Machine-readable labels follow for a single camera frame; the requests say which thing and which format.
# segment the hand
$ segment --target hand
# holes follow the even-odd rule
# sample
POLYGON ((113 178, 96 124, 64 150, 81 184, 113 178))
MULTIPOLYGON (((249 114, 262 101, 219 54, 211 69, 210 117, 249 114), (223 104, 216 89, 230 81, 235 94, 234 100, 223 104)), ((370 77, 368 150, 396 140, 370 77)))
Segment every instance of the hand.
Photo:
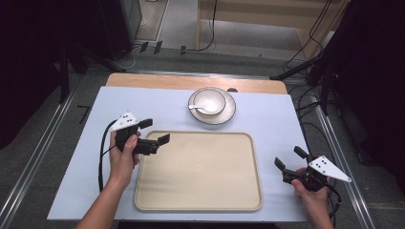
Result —
MULTIPOLYGON (((305 172, 305 168, 297 170, 298 173, 305 172)), ((295 189, 295 195, 301 198, 306 208, 307 218, 313 228, 333 228, 328 213, 328 188, 323 187, 318 192, 308 191, 300 180, 291 182, 295 189)))
MULTIPOLYGON (((110 147, 116 145, 117 132, 111 132, 110 147)), ((118 147, 110 150, 111 172, 107 184, 123 191, 131 182, 132 171, 139 164, 139 155, 132 156, 132 152, 138 143, 140 132, 132 135, 125 142, 123 152, 118 147)))

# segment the beige tray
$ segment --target beige tray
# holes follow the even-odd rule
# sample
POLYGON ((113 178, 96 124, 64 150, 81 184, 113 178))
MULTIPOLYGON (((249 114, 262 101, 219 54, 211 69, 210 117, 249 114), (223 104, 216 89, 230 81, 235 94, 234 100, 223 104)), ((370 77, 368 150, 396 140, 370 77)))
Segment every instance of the beige tray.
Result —
POLYGON ((254 211, 262 205, 248 134, 151 132, 170 142, 140 162, 135 204, 141 210, 254 211))

